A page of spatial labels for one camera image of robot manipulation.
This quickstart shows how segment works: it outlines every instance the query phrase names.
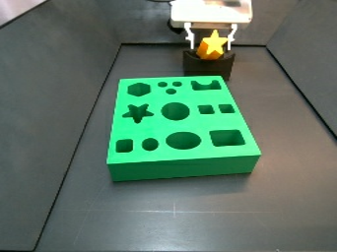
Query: hexagonal hole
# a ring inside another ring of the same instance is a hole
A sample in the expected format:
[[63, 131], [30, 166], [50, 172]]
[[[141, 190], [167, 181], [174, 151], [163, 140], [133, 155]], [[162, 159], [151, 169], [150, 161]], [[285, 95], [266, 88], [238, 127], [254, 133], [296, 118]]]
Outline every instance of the hexagonal hole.
[[151, 86], [146, 83], [135, 83], [129, 86], [127, 93], [134, 96], [143, 96], [151, 92]]

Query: dark gray floor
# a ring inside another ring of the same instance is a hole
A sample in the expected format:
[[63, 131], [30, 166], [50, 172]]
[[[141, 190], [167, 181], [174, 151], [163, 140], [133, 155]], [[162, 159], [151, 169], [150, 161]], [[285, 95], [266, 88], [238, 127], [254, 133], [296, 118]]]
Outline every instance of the dark gray floor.
[[337, 137], [337, 1], [302, 0], [269, 49]]
[[234, 47], [229, 82], [262, 150], [253, 173], [113, 182], [118, 81], [181, 76], [183, 48], [123, 46], [38, 250], [334, 250], [336, 141], [262, 47]]

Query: square hole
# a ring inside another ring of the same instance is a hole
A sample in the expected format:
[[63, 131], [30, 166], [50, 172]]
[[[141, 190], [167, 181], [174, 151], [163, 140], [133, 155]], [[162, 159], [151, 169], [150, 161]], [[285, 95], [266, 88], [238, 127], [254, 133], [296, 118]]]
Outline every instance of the square hole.
[[234, 113], [234, 108], [230, 104], [221, 104], [218, 106], [221, 113]]
[[215, 147], [242, 146], [245, 140], [238, 130], [214, 130], [210, 131], [210, 138]]
[[198, 106], [198, 109], [201, 114], [214, 114], [214, 109], [211, 105], [201, 105]]
[[130, 153], [133, 150], [133, 140], [123, 139], [117, 141], [117, 152], [118, 153]]

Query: star-shaped hole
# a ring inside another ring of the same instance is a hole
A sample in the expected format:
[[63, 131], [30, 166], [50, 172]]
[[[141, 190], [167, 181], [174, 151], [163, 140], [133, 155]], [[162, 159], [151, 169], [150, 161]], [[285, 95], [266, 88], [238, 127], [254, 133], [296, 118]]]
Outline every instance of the star-shaped hole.
[[226, 42], [228, 38], [219, 37], [217, 30], [214, 30], [211, 36], [203, 38], [197, 54], [202, 59], [217, 59], [223, 54], [222, 46]]
[[145, 116], [153, 116], [153, 113], [147, 111], [149, 104], [142, 106], [129, 105], [129, 113], [123, 115], [123, 118], [131, 117], [135, 123], [142, 121]]

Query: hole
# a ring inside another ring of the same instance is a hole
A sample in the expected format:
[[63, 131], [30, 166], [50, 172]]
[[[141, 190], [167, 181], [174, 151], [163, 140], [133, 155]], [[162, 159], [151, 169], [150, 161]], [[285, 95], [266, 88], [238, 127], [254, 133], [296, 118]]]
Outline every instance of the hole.
[[226, 7], [241, 7], [241, 3], [237, 0], [225, 0], [223, 4]]
[[210, 138], [215, 147], [242, 146], [245, 140], [238, 130], [214, 130], [210, 131]]
[[190, 108], [183, 103], [171, 102], [163, 106], [162, 114], [167, 119], [179, 121], [190, 115]]
[[174, 89], [169, 89], [169, 90], [166, 91], [166, 93], [167, 93], [169, 95], [173, 95], [175, 92], [177, 92], [177, 90], [174, 90]]
[[159, 82], [159, 83], [158, 83], [158, 86], [159, 86], [161, 88], [165, 88], [165, 87], [167, 87], [167, 83], [166, 83], [166, 82]]
[[135, 123], [139, 123], [142, 121], [142, 118], [146, 116], [153, 116], [153, 113], [147, 111], [149, 104], [145, 104], [142, 106], [130, 105], [129, 106], [129, 113], [123, 115], [123, 118], [133, 118], [133, 121]]
[[191, 82], [194, 91], [210, 91], [210, 90], [221, 90], [221, 85], [218, 81], [211, 81], [210, 84], [203, 85], [197, 81]]
[[133, 140], [123, 139], [117, 141], [117, 152], [118, 153], [130, 153], [133, 150]]
[[159, 146], [158, 141], [154, 138], [147, 138], [142, 141], [142, 147], [146, 151], [154, 151]]
[[218, 108], [221, 113], [234, 113], [234, 108], [230, 104], [221, 104]]
[[177, 132], [166, 138], [166, 144], [178, 150], [195, 148], [202, 142], [201, 137], [191, 132]]
[[201, 114], [214, 114], [214, 109], [211, 105], [201, 105], [198, 106]]
[[127, 87], [127, 93], [134, 96], [143, 96], [151, 92], [150, 85], [146, 83], [135, 83]]
[[174, 82], [173, 85], [174, 87], [182, 87], [183, 84], [181, 82]]

